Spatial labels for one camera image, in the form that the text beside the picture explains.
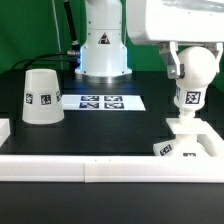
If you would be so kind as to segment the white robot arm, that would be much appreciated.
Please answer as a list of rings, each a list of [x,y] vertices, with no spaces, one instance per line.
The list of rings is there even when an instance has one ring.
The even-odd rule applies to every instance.
[[[224,49],[224,0],[84,0],[86,41],[76,70],[95,82],[129,74],[121,32],[135,45],[157,45],[168,77],[182,78],[185,65],[179,46],[202,46],[216,62]]]

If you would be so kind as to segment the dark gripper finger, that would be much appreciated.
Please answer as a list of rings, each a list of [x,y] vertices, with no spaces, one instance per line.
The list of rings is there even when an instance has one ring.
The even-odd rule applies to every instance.
[[[223,43],[222,42],[208,43],[206,45],[206,48],[214,55],[216,71],[219,72],[220,71],[220,60],[221,60],[223,52],[224,52]]]
[[[182,79],[185,76],[184,65],[180,62],[177,51],[178,43],[175,41],[159,44],[159,54],[167,67],[169,79]]]

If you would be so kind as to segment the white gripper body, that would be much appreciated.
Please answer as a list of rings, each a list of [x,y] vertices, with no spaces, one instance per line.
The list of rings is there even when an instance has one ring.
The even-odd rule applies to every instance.
[[[224,42],[224,0],[126,0],[126,23],[136,45]]]

